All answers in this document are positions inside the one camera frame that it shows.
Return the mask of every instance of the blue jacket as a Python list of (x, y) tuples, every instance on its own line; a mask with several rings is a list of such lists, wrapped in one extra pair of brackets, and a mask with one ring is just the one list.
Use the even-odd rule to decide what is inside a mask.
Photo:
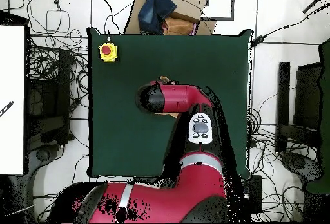
[(176, 7), (172, 0), (146, 0), (138, 14), (140, 31), (162, 34), (162, 22)]

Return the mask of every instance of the desk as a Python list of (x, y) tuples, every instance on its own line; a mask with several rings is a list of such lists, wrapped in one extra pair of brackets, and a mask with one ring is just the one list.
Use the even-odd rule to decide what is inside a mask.
[(306, 189), (313, 194), (330, 194), (330, 39), (318, 47), (323, 74), (320, 78), (320, 134), (322, 145), (319, 158), (324, 172), (321, 179), (307, 184)]
[(99, 46), (106, 36), (89, 35), (92, 76), (90, 168), (92, 177), (159, 176), (175, 119), (141, 113), (134, 101), (139, 86), (165, 75), (181, 84), (209, 86), (222, 101), (237, 172), (247, 178), (247, 98), (249, 75), (246, 30), (239, 36), (114, 35), (119, 62), (105, 63)]

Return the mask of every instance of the black border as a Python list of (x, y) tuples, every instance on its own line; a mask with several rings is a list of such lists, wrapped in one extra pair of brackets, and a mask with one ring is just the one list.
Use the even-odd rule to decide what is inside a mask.
[[(97, 31), (97, 33), (99, 35), (102, 35), (105, 37), (107, 37), (107, 35), (100, 33), (100, 31), (98, 31), (98, 29), (96, 27), (87, 27), (86, 31), (87, 31), (87, 36), (88, 36), (88, 56), (87, 56), (87, 72), (88, 72), (88, 101), (89, 101), (89, 108), (88, 108), (88, 146), (89, 146), (89, 166), (87, 168), (86, 174), (88, 177), (90, 178), (98, 178), (99, 176), (92, 176), (92, 169), (93, 169), (93, 86), (92, 86), (92, 35), (91, 35), (91, 29), (94, 29), (95, 31)], [(251, 35), (250, 35), (250, 39), (252, 38), (254, 31), (252, 29), (245, 29), (242, 30), (238, 35), (221, 35), (221, 34), (212, 34), (212, 35), (218, 35), (218, 36), (223, 36), (223, 37), (241, 37), (242, 35), (244, 35), (246, 32), (251, 31)], [(249, 54), (249, 75), (251, 74), (251, 69), (252, 69), (252, 48), (247, 47), (248, 51), (250, 52)], [(250, 96), (251, 96), (251, 88), (248, 88), (248, 92), (247, 92), (247, 98), (250, 100)], [(249, 137), (249, 131), (247, 128), (247, 138), (246, 138), (246, 142), (247, 144), (249, 144), (251, 141), (251, 137)], [(249, 163), (249, 156), (247, 155), (246, 157), (246, 164)], [(251, 172), (249, 171), (249, 169), (245, 166), (247, 172), (249, 172), (249, 175), (251, 176)]]
[(24, 69), (25, 74), (24, 76), (24, 113), (23, 113), (23, 175), (28, 174), (28, 163), (29, 163), (29, 152), (28, 152), (28, 122), (27, 122), (27, 114), (28, 114), (28, 80), (30, 79), (30, 49), (31, 49), (31, 42), (30, 42), (30, 28), (25, 26), (24, 27), (24, 37), (25, 37), (25, 58), (24, 58)]
[(235, 13), (234, 6), (235, 0), (231, 0), (230, 17), (201, 17), (200, 21), (233, 21)]

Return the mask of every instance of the wire bundle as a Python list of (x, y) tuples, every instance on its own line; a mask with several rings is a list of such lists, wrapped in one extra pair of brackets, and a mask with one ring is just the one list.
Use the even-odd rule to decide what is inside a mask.
[[(268, 99), (263, 101), (262, 105), (264, 105), (264, 103), (272, 97), (269, 97)], [(261, 108), (262, 106), (258, 111), (255, 109), (250, 109), (247, 112), (248, 120), (249, 120), (248, 124), (251, 128), (251, 139), (257, 143), (257, 149), (260, 150), (260, 152), (256, 155), (255, 160), (253, 162), (253, 168), (252, 169), (249, 168), (249, 171), (251, 175), (254, 175), (256, 173), (262, 174), (262, 176), (265, 176), (265, 178), (262, 178), (263, 180), (269, 180), (272, 183), (275, 193), (269, 195), (266, 194), (266, 196), (263, 197), (262, 201), (265, 204), (274, 203), (275, 206), (265, 208), (261, 213), (255, 214), (251, 218), (255, 222), (270, 222), (273, 220), (269, 217), (269, 214), (278, 214), (279, 218), (277, 221), (283, 221), (285, 216), (289, 219), (289, 221), (294, 221), (293, 212), (297, 211), (298, 213), (302, 214), (302, 209), (300, 208), (299, 205), (303, 203), (297, 203), (296, 201), (294, 201), (293, 203), (289, 202), (289, 200), (285, 197), (285, 193), (292, 188), (296, 188), (301, 191), (303, 191), (303, 189), (296, 186), (290, 186), (285, 188), (282, 194), (278, 193), (277, 187), (274, 181), (271, 179), (275, 173), (275, 169), (272, 166), (272, 163), (275, 162), (276, 160), (279, 160), (281, 162), (279, 154), (275, 154), (273, 152), (273, 149), (275, 148), (273, 143), (273, 141), (275, 141), (275, 134), (269, 130), (261, 128), (261, 126), (275, 126), (276, 124), (262, 123), (262, 119), (260, 116)], [(301, 151), (303, 149), (307, 149), (306, 156), (308, 156), (309, 150), (312, 149), (316, 155), (316, 150), (313, 149), (312, 147), (302, 146), (302, 144), (299, 144), (296, 141), (290, 139), (288, 139), (287, 142), (291, 144), (291, 146), (287, 147), (287, 150), (289, 152), (294, 152), (298, 150)], [(265, 162), (268, 163), (273, 170), (271, 175), (268, 175), (264, 170)], [(274, 211), (274, 209), (280, 209), (281, 207), (284, 212)]]

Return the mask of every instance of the table surface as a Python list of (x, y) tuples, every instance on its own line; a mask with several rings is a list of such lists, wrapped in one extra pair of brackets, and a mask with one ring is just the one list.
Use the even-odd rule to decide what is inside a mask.
[(322, 145), (320, 147), (320, 162), (324, 172), (323, 177), (307, 184), (307, 190), (313, 194), (330, 194), (330, 39), (319, 46), (320, 61), (324, 66), (320, 78), (322, 108), (320, 119), (320, 133)]
[(181, 84), (209, 86), (222, 101), (237, 171), (246, 169), (246, 107), (252, 31), (241, 36), (114, 35), (119, 62), (105, 63), (99, 46), (106, 36), (91, 30), (92, 176), (159, 176), (175, 119), (141, 113), (138, 87), (160, 75)]

